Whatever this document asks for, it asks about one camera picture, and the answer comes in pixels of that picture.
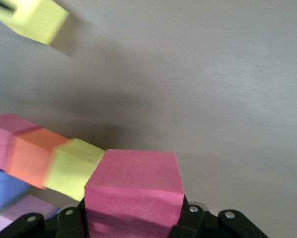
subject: cube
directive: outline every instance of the cube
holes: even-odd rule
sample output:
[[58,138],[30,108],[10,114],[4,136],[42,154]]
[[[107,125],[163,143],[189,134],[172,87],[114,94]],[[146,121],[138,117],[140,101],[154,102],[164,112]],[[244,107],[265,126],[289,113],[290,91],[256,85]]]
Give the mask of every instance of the cube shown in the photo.
[[55,149],[45,186],[75,200],[84,197],[84,186],[102,159],[105,150],[79,139]]
[[37,129],[39,126],[33,122],[13,114],[0,115],[0,169],[6,169],[6,160],[11,139],[14,135]]
[[175,153],[108,150],[85,186],[90,238],[165,238],[183,199]]
[[55,215],[58,207],[41,200],[33,195],[26,195],[8,208],[0,212],[0,231],[10,225],[17,218],[27,213],[40,213],[45,219]]
[[30,185],[0,170],[0,210],[25,194]]
[[69,15],[53,0],[9,0],[0,3],[1,22],[21,36],[47,45],[52,43]]
[[54,149],[68,139],[40,128],[14,137],[6,172],[29,184],[45,188],[45,176],[52,162]]

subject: blurry yellow block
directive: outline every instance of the blurry yellow block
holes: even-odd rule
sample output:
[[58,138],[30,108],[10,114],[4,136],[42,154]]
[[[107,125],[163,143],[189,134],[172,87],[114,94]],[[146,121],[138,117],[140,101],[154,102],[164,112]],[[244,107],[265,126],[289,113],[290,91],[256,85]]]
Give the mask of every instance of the blurry yellow block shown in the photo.
[[80,201],[84,186],[104,156],[105,150],[79,139],[71,139],[54,151],[45,186]]
[[0,0],[0,21],[19,35],[47,45],[68,15],[53,0]]

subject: magenta foam block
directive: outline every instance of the magenta foam block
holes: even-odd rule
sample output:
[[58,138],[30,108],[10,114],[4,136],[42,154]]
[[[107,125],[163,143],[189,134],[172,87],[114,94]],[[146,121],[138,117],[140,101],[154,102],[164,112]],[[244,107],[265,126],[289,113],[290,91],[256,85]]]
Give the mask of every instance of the magenta foam block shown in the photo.
[[25,194],[30,185],[0,170],[0,210]]
[[0,169],[5,170],[8,149],[12,136],[31,129],[39,128],[37,124],[13,114],[0,115]]
[[183,199],[175,153],[108,150],[85,186],[90,238],[165,238]]
[[10,225],[17,218],[27,213],[40,213],[45,219],[55,215],[58,207],[41,200],[33,195],[26,195],[21,200],[0,212],[0,231]]

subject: blue cube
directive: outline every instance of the blue cube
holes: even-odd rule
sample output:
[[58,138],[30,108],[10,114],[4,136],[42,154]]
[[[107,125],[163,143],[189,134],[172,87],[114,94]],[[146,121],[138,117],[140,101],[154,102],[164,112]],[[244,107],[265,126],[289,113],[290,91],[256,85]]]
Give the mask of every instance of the blue cube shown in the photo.
[[0,170],[0,210],[25,194],[30,185]]

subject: screw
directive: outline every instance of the screw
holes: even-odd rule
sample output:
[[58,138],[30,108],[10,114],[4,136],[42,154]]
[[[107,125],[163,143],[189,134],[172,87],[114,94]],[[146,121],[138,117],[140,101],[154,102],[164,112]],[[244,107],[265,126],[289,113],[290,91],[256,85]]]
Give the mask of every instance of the screw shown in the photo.
[[68,210],[65,212],[66,215],[71,215],[73,213],[73,210]]
[[225,215],[229,219],[233,219],[233,218],[236,217],[233,212],[229,212],[229,211],[228,212],[225,212]]
[[35,221],[36,220],[36,217],[35,216],[31,216],[31,217],[29,217],[29,218],[27,218],[27,222],[33,222],[33,221]]
[[197,212],[197,211],[199,211],[199,210],[198,210],[198,208],[197,208],[196,206],[190,206],[190,207],[189,207],[189,211],[190,211],[190,212]]

